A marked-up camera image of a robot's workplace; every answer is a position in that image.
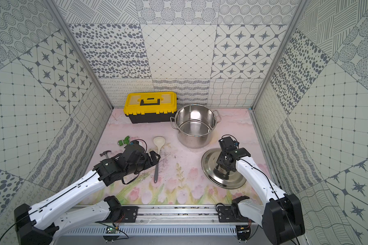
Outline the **cream spoon with grey handle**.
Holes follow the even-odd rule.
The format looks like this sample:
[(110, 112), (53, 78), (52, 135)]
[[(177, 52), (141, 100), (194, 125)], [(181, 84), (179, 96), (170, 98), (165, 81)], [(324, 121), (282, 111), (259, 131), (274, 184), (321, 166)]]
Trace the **cream spoon with grey handle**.
[[(165, 144), (165, 142), (166, 142), (166, 140), (163, 138), (163, 137), (161, 137), (161, 136), (158, 136), (158, 137), (155, 137), (154, 139), (153, 139), (153, 142), (154, 142), (154, 144), (156, 145), (156, 147), (157, 147), (157, 153), (158, 154), (160, 154), (160, 150), (161, 150), (161, 148), (164, 146), (164, 144)], [(154, 178), (153, 178), (153, 180), (154, 180), (154, 183), (157, 183), (158, 182), (158, 171), (159, 171), (159, 168), (158, 168), (159, 166), (158, 166), (158, 164), (155, 166), (155, 171), (154, 171)]]

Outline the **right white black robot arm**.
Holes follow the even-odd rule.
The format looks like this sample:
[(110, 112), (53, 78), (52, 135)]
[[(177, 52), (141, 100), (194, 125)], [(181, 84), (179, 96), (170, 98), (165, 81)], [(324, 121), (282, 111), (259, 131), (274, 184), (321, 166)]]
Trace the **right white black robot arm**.
[(263, 173), (244, 149), (223, 150), (217, 164), (224, 170), (240, 173), (252, 186), (261, 199), (262, 204), (254, 203), (249, 197), (241, 196), (232, 200), (229, 208), (218, 207), (222, 218), (230, 217), (231, 221), (253, 221), (263, 230), (273, 245), (280, 245), (305, 234), (302, 206), (298, 197), (288, 195), (277, 187)]

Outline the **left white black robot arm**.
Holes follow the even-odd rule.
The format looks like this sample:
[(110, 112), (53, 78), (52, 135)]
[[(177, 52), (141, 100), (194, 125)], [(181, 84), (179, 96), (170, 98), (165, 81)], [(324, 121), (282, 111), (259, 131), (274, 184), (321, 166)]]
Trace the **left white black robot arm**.
[(159, 163), (160, 155), (149, 153), (136, 140), (123, 153), (101, 160), (92, 170), (57, 194), (32, 206), (15, 208), (15, 232), (21, 245), (49, 245), (72, 230), (96, 222), (117, 223), (126, 217), (122, 204), (115, 196), (87, 208), (71, 211), (76, 204), (124, 177), (138, 176)]

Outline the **stainless steel stock pot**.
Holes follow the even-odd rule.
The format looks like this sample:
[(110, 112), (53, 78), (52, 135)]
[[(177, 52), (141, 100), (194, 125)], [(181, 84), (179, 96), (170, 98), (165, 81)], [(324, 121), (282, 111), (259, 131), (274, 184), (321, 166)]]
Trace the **stainless steel stock pot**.
[(187, 105), (170, 117), (171, 127), (177, 131), (179, 142), (190, 149), (207, 146), (213, 137), (213, 131), (221, 122), (218, 110), (202, 105)]

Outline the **stainless steel pot lid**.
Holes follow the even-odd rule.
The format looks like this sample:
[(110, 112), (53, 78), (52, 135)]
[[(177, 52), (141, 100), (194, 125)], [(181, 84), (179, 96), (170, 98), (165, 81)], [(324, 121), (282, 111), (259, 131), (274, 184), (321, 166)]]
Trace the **stainless steel pot lid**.
[(225, 189), (238, 189), (246, 183), (246, 179), (238, 172), (228, 172), (217, 164), (221, 150), (213, 148), (204, 153), (201, 167), (207, 178), (217, 186)]

